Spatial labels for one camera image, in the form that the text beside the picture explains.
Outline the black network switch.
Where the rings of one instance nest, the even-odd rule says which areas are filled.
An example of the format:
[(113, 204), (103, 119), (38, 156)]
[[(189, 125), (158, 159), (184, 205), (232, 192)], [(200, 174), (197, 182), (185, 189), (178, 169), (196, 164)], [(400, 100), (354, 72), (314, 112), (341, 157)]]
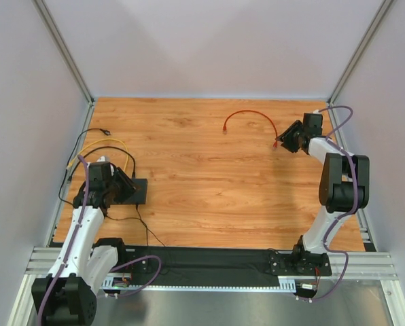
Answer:
[(131, 204), (144, 205), (144, 204), (146, 204), (148, 180), (132, 178), (132, 182), (136, 185), (136, 191), (130, 198), (128, 198), (124, 202), (124, 204), (127, 204), (127, 205), (131, 205)]

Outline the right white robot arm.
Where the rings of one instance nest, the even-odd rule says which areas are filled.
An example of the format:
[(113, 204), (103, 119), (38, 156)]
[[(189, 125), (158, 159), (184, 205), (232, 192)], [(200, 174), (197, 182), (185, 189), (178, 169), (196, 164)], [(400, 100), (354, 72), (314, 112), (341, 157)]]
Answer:
[(368, 205), (370, 197), (370, 159), (353, 154), (323, 135), (323, 116), (305, 113), (277, 137), (292, 153), (302, 150), (322, 163), (319, 183), (321, 208), (309, 230), (294, 245), (292, 253), (280, 261), (283, 267), (323, 267), (328, 253), (349, 254), (330, 248), (345, 220)]

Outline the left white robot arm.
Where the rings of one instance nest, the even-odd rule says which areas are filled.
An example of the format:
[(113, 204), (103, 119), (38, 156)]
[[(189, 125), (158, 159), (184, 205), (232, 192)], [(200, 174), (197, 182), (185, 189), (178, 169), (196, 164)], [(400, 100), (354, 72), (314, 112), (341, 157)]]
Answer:
[(73, 199), (69, 231), (52, 267), (31, 288), (38, 325), (92, 324), (101, 284), (126, 257), (121, 238), (96, 240), (96, 234), (110, 206), (146, 202), (147, 179), (129, 177), (105, 158), (80, 164), (85, 181)]

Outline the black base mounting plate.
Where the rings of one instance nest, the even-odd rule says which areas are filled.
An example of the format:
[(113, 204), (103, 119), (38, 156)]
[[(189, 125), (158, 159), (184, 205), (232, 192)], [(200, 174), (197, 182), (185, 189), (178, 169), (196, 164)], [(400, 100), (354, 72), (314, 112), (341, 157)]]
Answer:
[(118, 253), (118, 266), (142, 259), (113, 269), (130, 274), (134, 285), (144, 285), (158, 268), (152, 284), (170, 287), (269, 287), (277, 285), (280, 276), (332, 275), (325, 253), (306, 251), (127, 246)]

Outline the front aluminium frame rail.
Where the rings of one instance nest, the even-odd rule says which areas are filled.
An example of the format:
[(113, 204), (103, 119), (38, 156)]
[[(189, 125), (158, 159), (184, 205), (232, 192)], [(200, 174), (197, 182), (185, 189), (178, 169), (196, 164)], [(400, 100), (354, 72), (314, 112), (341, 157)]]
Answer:
[[(35, 247), (29, 258), (25, 274), (45, 275), (58, 258), (58, 247)], [(397, 280), (398, 275), (389, 253), (350, 252), (343, 277), (349, 280)]]

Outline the right aluminium frame post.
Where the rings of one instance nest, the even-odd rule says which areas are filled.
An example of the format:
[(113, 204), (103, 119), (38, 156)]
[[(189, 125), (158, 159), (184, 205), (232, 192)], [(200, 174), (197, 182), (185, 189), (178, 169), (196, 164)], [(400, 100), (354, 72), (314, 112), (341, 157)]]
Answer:
[(340, 96), (343, 88), (346, 86), (350, 76), (352, 75), (357, 65), (359, 64), (360, 60), (364, 56), (366, 50), (368, 49), (368, 46), (372, 42), (374, 36), (376, 35), (376, 32), (382, 25), (386, 15), (388, 14), (388, 11), (391, 9), (394, 2), (395, 2), (394, 0), (381, 1), (376, 13), (374, 14), (370, 24), (365, 30), (352, 56), (350, 57), (333, 91), (329, 95), (327, 99), (327, 104), (329, 105), (334, 104), (337, 98)]

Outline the aluminium frame post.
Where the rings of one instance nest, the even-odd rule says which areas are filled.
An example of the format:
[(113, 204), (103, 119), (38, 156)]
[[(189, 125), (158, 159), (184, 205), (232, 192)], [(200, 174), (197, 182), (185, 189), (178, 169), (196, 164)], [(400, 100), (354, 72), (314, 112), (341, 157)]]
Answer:
[(337, 98), (340, 96), (343, 88), (346, 86), (350, 76), (352, 75), (357, 65), (359, 64), (360, 60), (364, 56), (366, 50), (368, 49), (368, 46), (372, 42), (374, 36), (376, 35), (376, 32), (382, 25), (386, 15), (388, 14), (388, 11), (391, 9), (394, 2), (395, 2), (394, 0), (381, 1), (376, 13), (374, 14), (370, 24), (365, 30), (352, 56), (350, 57), (333, 91), (329, 95), (327, 99), (327, 104), (329, 105), (334, 104)]
[(59, 51), (60, 55), (62, 56), (67, 68), (69, 69), (70, 73), (72, 74), (78, 88), (80, 89), (81, 93), (83, 94), (86, 102), (88, 104), (92, 104), (94, 102), (94, 97), (89, 90), (87, 83), (85, 82), (79, 68), (77, 67), (76, 61), (74, 60), (69, 47), (67, 46), (66, 41), (62, 33), (59, 30), (59, 27), (48, 8), (46, 1), (44, 0), (33, 0), (33, 5), (35, 6), (36, 10), (38, 11), (39, 16), (43, 20), (46, 29), (48, 30), (50, 36), (55, 43), (57, 50)]

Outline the left aluminium frame post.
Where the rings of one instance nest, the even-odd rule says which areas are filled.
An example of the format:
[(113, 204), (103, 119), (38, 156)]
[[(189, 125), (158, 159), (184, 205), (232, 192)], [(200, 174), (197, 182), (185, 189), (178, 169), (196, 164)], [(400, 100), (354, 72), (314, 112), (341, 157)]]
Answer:
[(70, 73), (72, 74), (78, 88), (80, 89), (81, 93), (83, 94), (86, 102), (88, 104), (92, 104), (94, 102), (94, 97), (89, 90), (87, 83), (85, 82), (79, 68), (77, 67), (76, 61), (74, 60), (69, 47), (67, 46), (66, 41), (62, 33), (59, 30), (59, 27), (48, 8), (46, 1), (44, 0), (33, 0), (33, 5), (35, 6), (36, 10), (38, 11), (39, 16), (43, 20), (46, 29), (48, 30), (50, 36), (55, 43), (57, 50), (59, 51), (60, 55), (62, 56), (67, 68), (69, 69)]

